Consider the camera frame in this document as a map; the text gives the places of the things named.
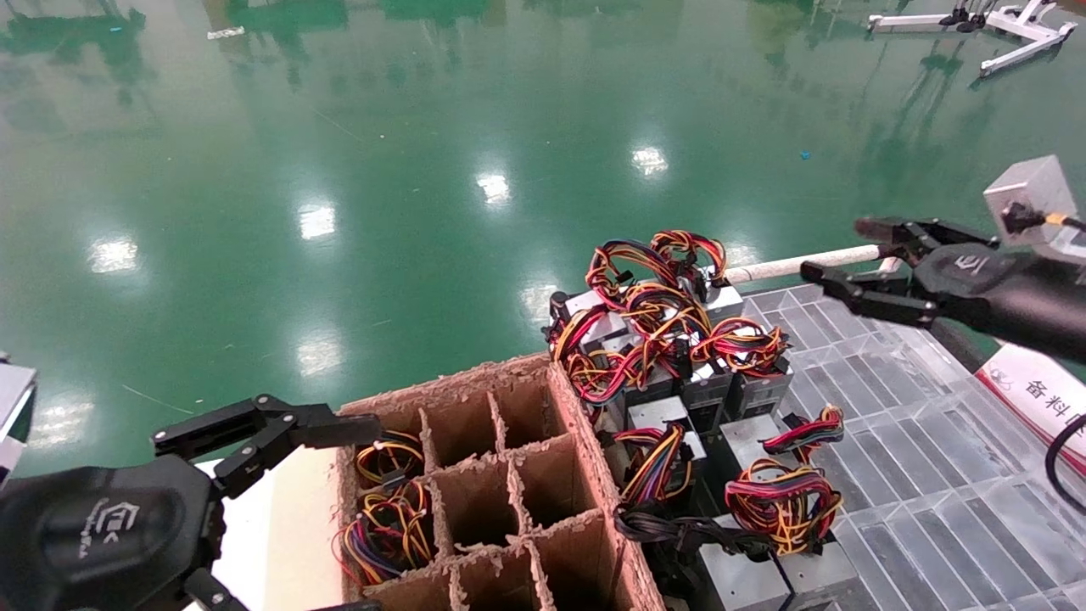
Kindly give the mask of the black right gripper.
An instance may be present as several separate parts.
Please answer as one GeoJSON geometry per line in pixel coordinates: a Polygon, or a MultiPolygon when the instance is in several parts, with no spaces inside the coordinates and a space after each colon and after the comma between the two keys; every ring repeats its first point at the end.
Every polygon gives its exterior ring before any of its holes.
{"type": "Polygon", "coordinates": [[[861,217],[854,231],[879,244],[883,258],[915,266],[913,281],[931,298],[912,295],[911,279],[901,273],[858,279],[839,266],[804,260],[801,279],[854,316],[912,328],[930,328],[938,316],[954,318],[1005,343],[1085,359],[1082,267],[1030,252],[1005,254],[997,236],[940,219],[861,217]]]}

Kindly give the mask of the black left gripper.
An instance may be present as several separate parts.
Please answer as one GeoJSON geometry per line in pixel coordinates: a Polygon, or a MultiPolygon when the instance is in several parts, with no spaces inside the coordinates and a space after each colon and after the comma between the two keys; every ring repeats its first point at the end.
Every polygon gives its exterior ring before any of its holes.
{"type": "Polygon", "coordinates": [[[194,601],[247,611],[212,574],[220,499],[238,498],[299,448],[368,445],[383,432],[375,415],[257,395],[160,430],[152,462],[17,479],[1,502],[3,608],[182,610],[194,601]],[[232,446],[213,479],[186,462],[232,446]]]}

